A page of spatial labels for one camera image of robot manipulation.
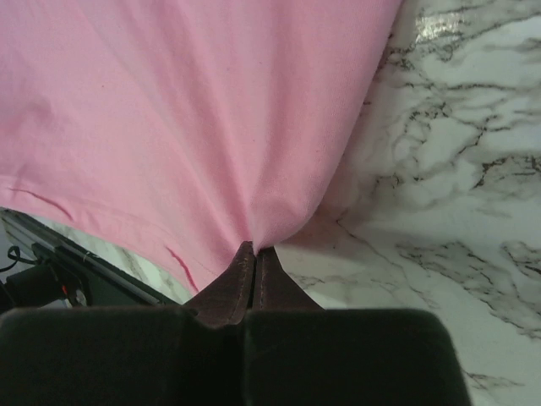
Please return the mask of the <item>pink t-shirt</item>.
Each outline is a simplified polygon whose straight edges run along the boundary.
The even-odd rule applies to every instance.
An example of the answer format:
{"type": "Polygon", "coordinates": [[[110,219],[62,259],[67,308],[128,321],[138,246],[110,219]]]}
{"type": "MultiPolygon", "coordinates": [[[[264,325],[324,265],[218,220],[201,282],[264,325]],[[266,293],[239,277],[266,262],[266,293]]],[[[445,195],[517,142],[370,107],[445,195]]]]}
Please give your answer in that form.
{"type": "Polygon", "coordinates": [[[4,1],[1,204],[198,292],[333,177],[397,1],[4,1]]]}

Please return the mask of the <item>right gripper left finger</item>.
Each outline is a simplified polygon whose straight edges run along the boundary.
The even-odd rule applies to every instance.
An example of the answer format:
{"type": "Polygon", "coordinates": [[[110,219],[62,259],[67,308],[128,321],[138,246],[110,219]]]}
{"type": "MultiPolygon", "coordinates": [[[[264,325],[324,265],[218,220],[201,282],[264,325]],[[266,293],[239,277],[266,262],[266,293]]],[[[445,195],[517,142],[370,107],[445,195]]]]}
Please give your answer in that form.
{"type": "Polygon", "coordinates": [[[253,245],[242,242],[227,269],[183,308],[207,327],[237,325],[249,308],[253,279],[253,245]]]}

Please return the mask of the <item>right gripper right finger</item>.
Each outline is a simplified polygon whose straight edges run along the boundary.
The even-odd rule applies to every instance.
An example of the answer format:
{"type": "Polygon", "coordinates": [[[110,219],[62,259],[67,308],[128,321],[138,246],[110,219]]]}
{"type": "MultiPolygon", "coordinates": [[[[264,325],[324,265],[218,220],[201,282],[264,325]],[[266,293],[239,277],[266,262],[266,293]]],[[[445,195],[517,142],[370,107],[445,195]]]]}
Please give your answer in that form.
{"type": "Polygon", "coordinates": [[[276,250],[261,250],[255,261],[253,309],[268,311],[323,310],[284,271],[276,250]]]}

